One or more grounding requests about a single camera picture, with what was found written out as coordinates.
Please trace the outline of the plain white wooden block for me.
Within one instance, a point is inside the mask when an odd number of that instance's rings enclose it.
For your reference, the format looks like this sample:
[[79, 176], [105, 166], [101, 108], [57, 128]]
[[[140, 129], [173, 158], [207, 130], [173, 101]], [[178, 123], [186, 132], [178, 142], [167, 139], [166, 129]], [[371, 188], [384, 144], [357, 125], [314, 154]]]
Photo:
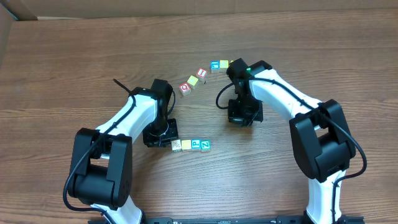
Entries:
[[182, 143], [180, 139], [176, 139], [171, 141], [171, 147], [173, 152], [180, 152], [182, 151]]

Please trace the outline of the yellow K block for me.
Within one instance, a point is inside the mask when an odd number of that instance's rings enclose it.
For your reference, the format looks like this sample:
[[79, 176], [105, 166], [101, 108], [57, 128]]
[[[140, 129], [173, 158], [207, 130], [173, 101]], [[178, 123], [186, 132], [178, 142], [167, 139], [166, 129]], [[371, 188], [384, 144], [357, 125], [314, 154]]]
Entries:
[[191, 151], [192, 150], [192, 141], [190, 139], [188, 140], [181, 140], [181, 147], [182, 151]]

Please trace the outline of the blue P block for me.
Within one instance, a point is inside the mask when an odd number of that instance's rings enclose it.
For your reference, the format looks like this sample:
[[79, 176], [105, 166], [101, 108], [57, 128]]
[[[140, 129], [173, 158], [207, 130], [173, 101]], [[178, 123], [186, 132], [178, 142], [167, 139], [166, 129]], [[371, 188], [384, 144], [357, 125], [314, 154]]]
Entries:
[[193, 151], [201, 151], [201, 140], [200, 139], [192, 139], [191, 141], [191, 149]]

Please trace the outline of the green N block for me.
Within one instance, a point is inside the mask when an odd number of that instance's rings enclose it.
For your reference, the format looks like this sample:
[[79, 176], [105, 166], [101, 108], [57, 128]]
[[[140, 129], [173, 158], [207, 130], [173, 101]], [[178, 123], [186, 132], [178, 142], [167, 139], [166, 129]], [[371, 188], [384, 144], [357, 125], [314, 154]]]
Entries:
[[210, 152], [211, 151], [211, 141], [201, 140], [201, 152]]

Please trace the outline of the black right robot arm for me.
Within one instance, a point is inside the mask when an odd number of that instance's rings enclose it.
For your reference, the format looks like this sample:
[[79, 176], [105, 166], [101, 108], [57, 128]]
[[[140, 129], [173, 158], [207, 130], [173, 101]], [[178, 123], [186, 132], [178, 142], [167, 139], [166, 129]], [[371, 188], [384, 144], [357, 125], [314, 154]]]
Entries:
[[228, 102], [229, 122], [242, 126], [261, 122], [264, 103], [288, 120], [295, 161], [308, 177], [305, 222], [344, 223], [340, 181], [356, 150], [340, 104], [298, 91], [263, 60], [247, 65], [239, 58], [230, 63], [226, 74], [237, 95]]

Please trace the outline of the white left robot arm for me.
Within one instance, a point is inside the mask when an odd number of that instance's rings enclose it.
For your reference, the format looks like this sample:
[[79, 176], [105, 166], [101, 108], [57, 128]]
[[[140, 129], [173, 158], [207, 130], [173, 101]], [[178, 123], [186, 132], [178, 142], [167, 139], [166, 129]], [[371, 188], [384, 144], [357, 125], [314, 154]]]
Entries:
[[146, 217], [130, 196], [132, 145], [138, 136], [147, 147], [178, 139], [177, 122], [169, 118], [175, 92], [168, 81], [156, 79], [150, 88], [127, 93], [127, 103], [109, 121], [76, 133], [62, 197], [69, 210], [98, 212], [106, 223], [141, 224]]

